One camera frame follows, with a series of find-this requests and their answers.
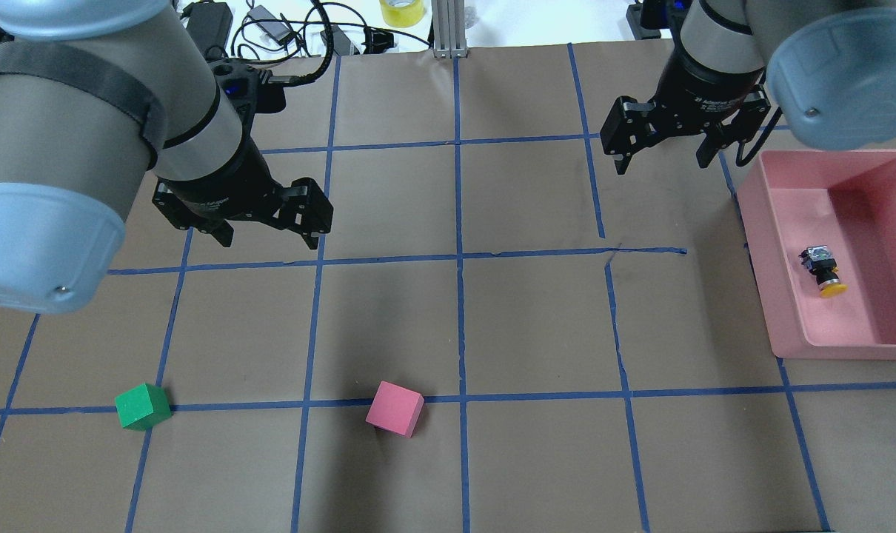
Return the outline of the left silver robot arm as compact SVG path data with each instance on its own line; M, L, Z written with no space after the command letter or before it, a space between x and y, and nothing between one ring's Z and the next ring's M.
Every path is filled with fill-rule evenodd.
M252 138L284 89L209 58L170 1L0 1L0 307L75 312L95 297L147 175L181 232L230 247L233 223L299 234L310 249L334 209L312 178L275 180Z

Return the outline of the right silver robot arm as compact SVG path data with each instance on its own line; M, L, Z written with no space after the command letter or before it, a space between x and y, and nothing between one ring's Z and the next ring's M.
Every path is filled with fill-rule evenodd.
M702 135L702 168L757 155L785 121L817 150L896 138L896 1L641 1L640 27L672 35L649 100L621 95L600 130L625 173L635 154Z

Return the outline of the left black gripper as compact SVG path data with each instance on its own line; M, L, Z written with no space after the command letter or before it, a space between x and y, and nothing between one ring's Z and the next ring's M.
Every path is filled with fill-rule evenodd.
M234 229L225 220L248 218L276 229L291 229L309 249L318 249L332 230L333 205L313 178L286 187L273 179L249 136L217 171L195 180L158 179L153 205L173 226L196 227L222 247L231 247Z

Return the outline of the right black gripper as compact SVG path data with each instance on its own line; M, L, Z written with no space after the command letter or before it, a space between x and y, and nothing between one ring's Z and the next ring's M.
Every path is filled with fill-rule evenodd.
M691 56L671 56L659 77L655 94L647 102L627 95L616 98L600 130L601 147L613 158L618 175L627 172L641 150L654 147L659 138L705 132L696 151L699 168L732 143L738 143L735 164L753 161L773 131L773 117L763 126L771 102L759 91L763 68L749 72L720 72L699 64Z

